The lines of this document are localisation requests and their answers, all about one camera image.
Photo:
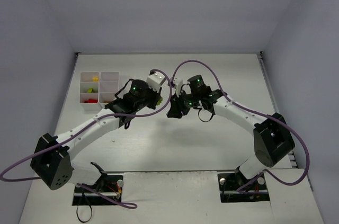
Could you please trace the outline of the large red lego brick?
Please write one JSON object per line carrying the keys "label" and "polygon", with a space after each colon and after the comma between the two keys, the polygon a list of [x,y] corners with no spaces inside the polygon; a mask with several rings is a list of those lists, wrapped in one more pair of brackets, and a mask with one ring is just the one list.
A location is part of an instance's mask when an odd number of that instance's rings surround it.
{"label": "large red lego brick", "polygon": [[88,102],[88,103],[97,103],[98,100],[90,98],[90,99],[88,99],[87,102]]}

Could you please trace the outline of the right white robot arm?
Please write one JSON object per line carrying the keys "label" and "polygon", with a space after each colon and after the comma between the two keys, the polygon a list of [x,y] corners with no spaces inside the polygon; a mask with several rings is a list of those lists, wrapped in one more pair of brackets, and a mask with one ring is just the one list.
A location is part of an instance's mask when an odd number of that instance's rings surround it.
{"label": "right white robot arm", "polygon": [[245,111],[236,106],[231,99],[225,97],[220,89],[212,90],[201,75],[188,79],[190,93],[183,90],[183,81],[173,79],[175,93],[171,97],[168,118],[182,118],[191,109],[206,110],[211,116],[219,116],[230,120],[246,130],[253,138],[254,150],[244,163],[236,168],[243,178],[250,180],[266,168],[274,167],[295,147],[295,142],[288,129],[280,124],[285,122],[282,115],[275,113],[275,122],[260,115]]}

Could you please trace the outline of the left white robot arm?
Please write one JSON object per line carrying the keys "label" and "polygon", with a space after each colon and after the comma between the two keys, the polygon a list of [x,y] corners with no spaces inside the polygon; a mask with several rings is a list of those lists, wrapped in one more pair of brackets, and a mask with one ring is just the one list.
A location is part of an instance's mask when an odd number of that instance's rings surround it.
{"label": "left white robot arm", "polygon": [[146,80],[134,79],[122,98],[105,105],[83,124],[57,136],[46,133],[37,143],[30,166],[51,190],[67,183],[85,184],[99,190],[107,181],[107,173],[95,162],[90,167],[76,167],[74,158],[103,135],[129,128],[137,112],[147,107],[155,109],[161,100],[165,77],[155,73]]}

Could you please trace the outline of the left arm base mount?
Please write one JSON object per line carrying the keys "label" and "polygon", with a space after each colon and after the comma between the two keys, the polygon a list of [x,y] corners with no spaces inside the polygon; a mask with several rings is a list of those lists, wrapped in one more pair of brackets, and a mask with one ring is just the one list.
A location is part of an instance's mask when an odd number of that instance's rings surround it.
{"label": "left arm base mount", "polygon": [[[95,170],[100,173],[100,177],[95,181],[93,185],[86,184],[89,188],[103,194],[111,200],[121,202],[122,187],[124,184],[122,173],[109,173],[100,167],[97,163],[91,162],[91,165],[95,167]],[[116,205],[109,202],[99,195],[85,190],[81,187],[75,187],[73,195],[73,206],[104,206],[104,205]]]}

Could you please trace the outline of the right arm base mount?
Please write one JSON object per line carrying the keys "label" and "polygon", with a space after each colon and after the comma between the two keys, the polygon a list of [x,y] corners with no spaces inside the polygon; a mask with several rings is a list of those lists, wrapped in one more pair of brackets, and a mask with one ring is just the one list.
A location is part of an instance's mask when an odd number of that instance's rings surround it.
{"label": "right arm base mount", "polygon": [[263,174],[250,182],[238,173],[218,173],[221,203],[269,202],[270,196]]}

